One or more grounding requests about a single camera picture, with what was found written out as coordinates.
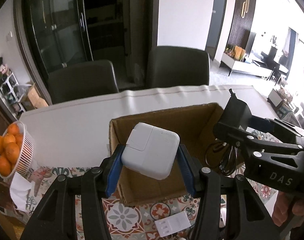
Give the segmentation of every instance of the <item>gray chair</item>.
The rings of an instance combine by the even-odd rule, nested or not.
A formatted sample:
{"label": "gray chair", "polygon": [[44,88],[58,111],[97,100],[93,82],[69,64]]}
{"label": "gray chair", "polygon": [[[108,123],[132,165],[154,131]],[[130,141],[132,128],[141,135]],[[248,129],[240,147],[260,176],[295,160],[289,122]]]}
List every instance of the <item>gray chair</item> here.
{"label": "gray chair", "polygon": [[109,60],[82,62],[51,72],[47,84],[53,104],[119,92]]}
{"label": "gray chair", "polygon": [[209,76],[210,58],[204,50],[158,46],[149,53],[148,88],[209,85]]}

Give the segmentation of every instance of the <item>doorway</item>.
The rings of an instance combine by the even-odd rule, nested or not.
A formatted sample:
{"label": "doorway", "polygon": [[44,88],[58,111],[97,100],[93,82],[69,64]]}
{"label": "doorway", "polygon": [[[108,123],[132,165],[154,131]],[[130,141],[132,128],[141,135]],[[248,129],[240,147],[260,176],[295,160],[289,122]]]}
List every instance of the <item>doorway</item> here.
{"label": "doorway", "polygon": [[93,60],[113,63],[119,90],[143,85],[151,0],[84,0]]}
{"label": "doorway", "polygon": [[209,53],[211,59],[214,59],[218,47],[227,0],[214,0],[212,17],[210,22],[208,39],[205,50]]}

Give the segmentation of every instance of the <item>white plug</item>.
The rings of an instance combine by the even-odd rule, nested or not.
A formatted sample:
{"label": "white plug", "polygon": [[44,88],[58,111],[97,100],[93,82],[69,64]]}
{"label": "white plug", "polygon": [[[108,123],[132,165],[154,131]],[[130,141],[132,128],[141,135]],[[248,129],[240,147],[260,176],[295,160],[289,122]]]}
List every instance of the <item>white plug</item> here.
{"label": "white plug", "polygon": [[176,133],[140,122],[132,130],[121,160],[131,170],[165,179],[171,172],[179,143]]}

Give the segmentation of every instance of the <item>finger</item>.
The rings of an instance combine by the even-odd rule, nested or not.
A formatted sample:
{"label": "finger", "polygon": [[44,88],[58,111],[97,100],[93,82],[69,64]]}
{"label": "finger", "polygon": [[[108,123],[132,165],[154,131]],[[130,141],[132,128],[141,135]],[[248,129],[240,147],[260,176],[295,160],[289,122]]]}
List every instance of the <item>finger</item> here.
{"label": "finger", "polygon": [[273,223],[275,223],[275,225],[277,225],[278,227],[280,227],[283,222],[281,222],[274,214],[272,214],[272,220],[273,220]]}
{"label": "finger", "polygon": [[283,192],[281,192],[281,194],[278,194],[275,206],[280,209],[281,214],[286,214],[288,212],[289,205],[290,202],[286,195]]}
{"label": "finger", "polygon": [[292,208],[293,214],[296,216],[304,216],[304,199],[298,200]]}
{"label": "finger", "polygon": [[278,209],[278,207],[277,207],[273,211],[273,216],[275,218],[277,218],[278,221],[281,222],[281,224],[282,224],[288,218],[288,213],[286,212],[285,214],[282,214],[281,211],[280,211],[280,209]]}

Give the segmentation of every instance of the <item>glass door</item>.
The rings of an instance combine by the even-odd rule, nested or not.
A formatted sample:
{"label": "glass door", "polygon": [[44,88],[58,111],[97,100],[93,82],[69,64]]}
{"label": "glass door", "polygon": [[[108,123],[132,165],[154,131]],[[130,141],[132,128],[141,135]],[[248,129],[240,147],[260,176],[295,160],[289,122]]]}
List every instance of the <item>glass door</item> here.
{"label": "glass door", "polygon": [[32,44],[36,44],[41,57],[45,79],[55,70],[93,60],[85,39],[86,22],[82,21],[84,6],[79,4],[79,0],[29,0],[36,41]]}

